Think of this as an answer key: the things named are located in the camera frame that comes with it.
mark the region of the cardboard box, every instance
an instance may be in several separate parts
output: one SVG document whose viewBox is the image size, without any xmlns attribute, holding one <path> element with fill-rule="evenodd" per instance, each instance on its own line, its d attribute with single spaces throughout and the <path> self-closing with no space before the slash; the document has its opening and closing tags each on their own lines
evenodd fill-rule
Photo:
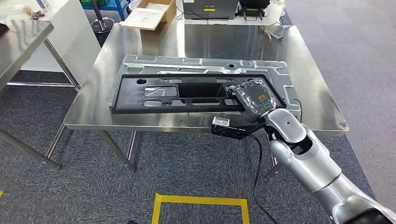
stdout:
<svg viewBox="0 0 396 224">
<path fill-rule="evenodd" d="M 172 23 L 172 20 L 176 15 L 176 0 L 142 0 L 138 5 L 138 8 L 146 8 L 149 3 L 169 5 L 161 19 L 161 22 Z"/>
</svg>

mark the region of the yellow floor tape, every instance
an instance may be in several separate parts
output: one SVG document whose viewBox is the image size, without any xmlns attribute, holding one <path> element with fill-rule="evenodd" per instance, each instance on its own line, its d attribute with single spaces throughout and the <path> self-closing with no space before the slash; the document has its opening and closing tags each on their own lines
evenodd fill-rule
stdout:
<svg viewBox="0 0 396 224">
<path fill-rule="evenodd" d="M 242 224 L 249 224 L 248 202 L 246 199 L 220 198 L 220 197 L 192 197 L 192 196 L 172 196 L 156 194 L 153 208 L 153 218 L 151 224 L 158 224 L 160 218 L 161 203 L 188 203 L 188 204 L 215 204 L 240 206 L 242 212 Z"/>
</svg>

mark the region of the silver robotic arm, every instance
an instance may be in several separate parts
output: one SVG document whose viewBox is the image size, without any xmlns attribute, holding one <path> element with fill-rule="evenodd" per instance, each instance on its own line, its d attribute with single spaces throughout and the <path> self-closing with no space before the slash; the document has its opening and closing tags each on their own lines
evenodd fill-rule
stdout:
<svg viewBox="0 0 396 224">
<path fill-rule="evenodd" d="M 230 94 L 245 107 L 252 125 L 230 126 L 215 117 L 212 133 L 242 139 L 264 128 L 272 155 L 321 203 L 336 224 L 396 224 L 396 214 L 363 193 L 330 157 L 313 131 L 288 110 L 276 108 L 270 85 L 255 79 L 230 86 Z"/>
<path fill-rule="evenodd" d="M 312 130 L 287 110 L 264 116 L 282 140 L 269 142 L 273 156 L 322 204 L 336 224 L 396 224 L 396 214 L 363 193 L 330 157 Z M 301 149 L 296 154 L 290 146 Z"/>
</svg>

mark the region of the cable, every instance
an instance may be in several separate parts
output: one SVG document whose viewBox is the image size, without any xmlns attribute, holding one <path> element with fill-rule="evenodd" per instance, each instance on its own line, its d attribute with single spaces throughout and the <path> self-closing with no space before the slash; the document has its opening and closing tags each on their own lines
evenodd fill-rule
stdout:
<svg viewBox="0 0 396 224">
<path fill-rule="evenodd" d="M 253 187 L 253 198 L 255 199 L 255 201 L 256 201 L 257 205 L 260 207 L 260 209 L 268 216 L 268 218 L 270 218 L 271 221 L 272 221 L 274 224 L 278 224 L 278 222 L 267 212 L 267 210 L 265 210 L 265 209 L 260 205 L 260 203 L 259 203 L 259 202 L 257 201 L 257 199 L 256 199 L 256 186 L 257 186 L 257 181 L 258 181 L 258 179 L 259 179 L 260 168 L 261 168 L 261 160 L 262 160 L 262 146 L 261 146 L 260 140 L 259 140 L 256 136 L 254 136 L 254 135 L 252 135 L 252 134 L 248 134 L 248 136 L 251 137 L 252 139 L 254 139 L 255 141 L 257 141 L 257 143 L 259 144 L 259 147 L 260 147 L 259 165 L 258 165 L 258 167 L 257 167 L 257 173 L 256 173 L 256 178 L 255 178 L 255 186 Z"/>
<path fill-rule="evenodd" d="M 181 20 L 182 19 L 182 16 L 185 14 L 185 15 L 196 15 L 196 16 L 198 16 L 199 18 L 202 18 L 202 19 L 204 19 L 204 20 L 206 20 L 206 24 L 207 25 L 209 25 L 209 21 L 208 21 L 208 18 L 206 18 L 206 17 L 204 17 L 204 16 L 201 16 L 201 15 L 198 15 L 198 14 L 196 14 L 196 13 L 186 13 L 186 12 L 183 12 L 182 10 L 180 10 L 180 8 L 179 7 L 177 7 L 176 6 L 176 8 L 179 10 L 179 12 L 181 12 L 181 14 L 180 15 L 178 15 L 177 17 L 176 17 L 176 19 L 177 20 Z"/>
<path fill-rule="evenodd" d="M 300 123 L 302 123 L 303 120 L 303 105 L 301 104 L 301 101 L 299 99 L 293 99 L 293 100 L 297 100 L 300 104 L 300 109 L 301 109 L 301 116 L 300 116 Z"/>
</svg>

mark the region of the stainless steel table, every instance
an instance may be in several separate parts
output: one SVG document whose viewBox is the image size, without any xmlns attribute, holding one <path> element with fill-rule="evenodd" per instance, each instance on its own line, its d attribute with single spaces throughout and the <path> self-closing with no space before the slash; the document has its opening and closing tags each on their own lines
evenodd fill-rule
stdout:
<svg viewBox="0 0 396 224">
<path fill-rule="evenodd" d="M 348 131 L 318 67 L 295 26 L 266 27 L 283 40 L 268 42 L 261 26 L 161 25 L 156 31 L 138 30 L 116 24 L 93 66 L 92 74 L 64 123 L 70 129 L 98 130 L 122 161 L 133 168 L 106 130 L 209 132 L 213 114 L 168 113 L 112 116 L 106 97 L 125 55 L 178 56 L 243 60 L 285 61 L 302 103 L 303 123 L 318 134 L 340 135 Z"/>
<path fill-rule="evenodd" d="M 74 87 L 77 91 L 80 89 L 74 76 L 47 39 L 47 36 L 54 29 L 49 21 L 13 20 L 7 21 L 7 25 L 9 30 L 0 36 L 0 90 L 6 85 Z M 71 84 L 9 82 L 41 43 L 46 45 Z M 50 167 L 59 168 L 59 164 L 50 160 L 50 157 L 64 129 L 65 126 L 62 124 L 45 156 L 1 128 L 0 138 L 47 163 Z"/>
</svg>

